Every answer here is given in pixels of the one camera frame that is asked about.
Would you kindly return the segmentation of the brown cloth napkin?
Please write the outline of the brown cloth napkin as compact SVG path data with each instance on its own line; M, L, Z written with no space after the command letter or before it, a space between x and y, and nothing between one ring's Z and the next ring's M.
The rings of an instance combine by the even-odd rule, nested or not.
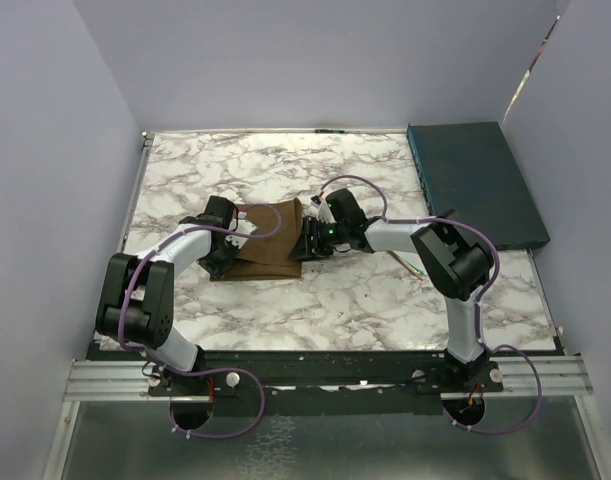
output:
M281 216L279 231L267 239L249 239L225 271L212 282L286 280L301 277L301 262L289 258L302 229L303 207L299 199L275 203Z

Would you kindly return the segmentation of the copper iridescent fork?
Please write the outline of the copper iridescent fork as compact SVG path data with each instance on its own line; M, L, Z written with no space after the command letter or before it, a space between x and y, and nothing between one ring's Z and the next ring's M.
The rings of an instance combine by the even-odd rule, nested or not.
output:
M404 259L396 252L390 252L389 255L398 262L401 266L403 266L407 271L409 271L416 278L422 280L425 277L424 272L410 263L408 260Z

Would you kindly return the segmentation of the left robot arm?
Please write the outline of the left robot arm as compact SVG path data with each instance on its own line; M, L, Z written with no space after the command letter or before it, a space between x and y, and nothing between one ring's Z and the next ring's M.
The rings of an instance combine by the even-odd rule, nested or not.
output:
M96 332L167 367L180 392L199 392L206 380L204 352L174 326L175 279L193 264L222 277L256 230L233 202L212 196L204 212L183 218L155 246L114 254L101 290Z

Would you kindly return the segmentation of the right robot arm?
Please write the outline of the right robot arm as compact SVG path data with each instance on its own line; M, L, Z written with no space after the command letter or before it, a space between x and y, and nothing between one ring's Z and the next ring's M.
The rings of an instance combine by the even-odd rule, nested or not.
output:
M498 254L488 239L448 216L400 221L369 218L346 188L318 200L317 205L315 216L303 218L289 258L298 262L327 259L340 245L370 254L418 255L446 304L446 383L457 391L476 384L489 361L482 334L481 297L498 273Z

